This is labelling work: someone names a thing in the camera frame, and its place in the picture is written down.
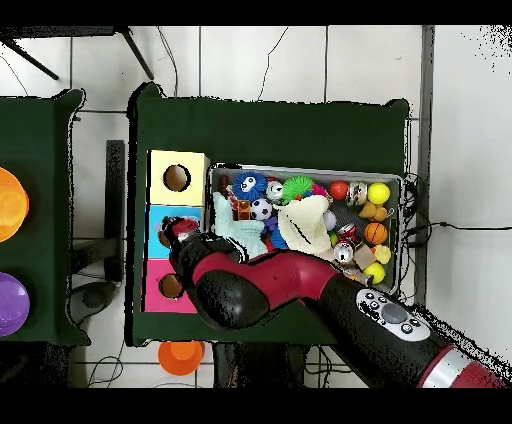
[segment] green tabletop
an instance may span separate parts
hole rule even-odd
[[[66,315],[72,183],[68,134],[83,96],[81,90],[66,90],[53,99],[0,97],[0,167],[18,178],[30,200],[20,230],[0,243],[0,272],[25,285],[30,314],[2,342],[89,343]]]
[[[252,328],[236,331],[214,330],[197,315],[140,312],[146,152],[202,152],[212,163],[402,175],[408,112],[403,99],[386,106],[244,103],[162,98],[153,83],[139,87],[128,111],[127,260],[133,263],[134,272],[127,280],[127,336],[133,337],[135,344],[146,339],[335,343],[313,312],[299,302],[281,308],[271,319]]]

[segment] soccer ball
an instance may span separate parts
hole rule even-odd
[[[258,199],[251,203],[251,218],[263,221],[270,218],[272,204],[267,199]]]

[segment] orange bowl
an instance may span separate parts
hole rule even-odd
[[[194,372],[204,355],[204,342],[162,342],[158,348],[160,366],[172,375]]]
[[[27,193],[14,175],[0,168],[0,242],[16,234],[27,214]]]

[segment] metal stand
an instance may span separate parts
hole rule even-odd
[[[58,81],[59,77],[46,66],[39,63],[36,59],[30,56],[25,50],[16,44],[14,39],[17,38],[43,38],[43,37],[84,37],[84,36],[105,36],[114,35],[115,32],[123,34],[126,42],[130,46],[133,54],[137,58],[140,66],[148,78],[153,81],[154,76],[149,69],[148,64],[142,57],[140,50],[137,48],[135,41],[130,35],[128,27],[6,27],[0,28],[0,42],[9,47],[12,51],[19,54],[23,59],[30,62],[37,69],[44,72],[50,78]]]
[[[71,274],[104,260],[105,279],[123,279],[125,147],[122,140],[107,141],[104,237],[73,247]]]

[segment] red ball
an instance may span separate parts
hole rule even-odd
[[[345,181],[334,181],[329,186],[329,194],[334,200],[343,200],[348,192],[348,184]]]

